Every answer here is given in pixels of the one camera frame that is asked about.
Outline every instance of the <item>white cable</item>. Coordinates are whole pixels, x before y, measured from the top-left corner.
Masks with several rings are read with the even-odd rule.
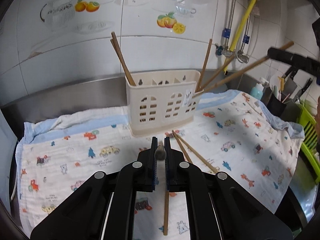
[[[18,171],[16,172],[16,180],[14,181],[14,187],[13,187],[12,195],[10,197],[11,201],[13,200],[14,195],[16,194],[17,184],[18,184]]]

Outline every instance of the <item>cartoon tree print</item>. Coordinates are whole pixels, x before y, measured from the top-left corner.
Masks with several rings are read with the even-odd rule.
[[[89,149],[89,153],[88,153],[88,156],[91,157],[93,159],[93,157],[95,157],[96,155],[94,154],[92,148],[90,147]]]

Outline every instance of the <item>white cap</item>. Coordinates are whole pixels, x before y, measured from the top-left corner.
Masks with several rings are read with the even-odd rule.
[[[260,83],[257,83],[256,89],[258,89],[259,91],[263,91],[263,86]]]

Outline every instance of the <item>black utensil holder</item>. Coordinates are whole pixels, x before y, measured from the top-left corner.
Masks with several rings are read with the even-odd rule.
[[[267,104],[267,109],[270,111],[271,114],[274,116],[280,117],[283,113],[285,107],[287,105],[279,101],[274,94],[271,95],[271,98]]]

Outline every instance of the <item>lemon decal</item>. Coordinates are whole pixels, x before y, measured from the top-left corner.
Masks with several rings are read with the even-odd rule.
[[[174,31],[174,33],[183,34],[186,30],[186,27],[182,23],[177,22],[173,25],[172,30]]]

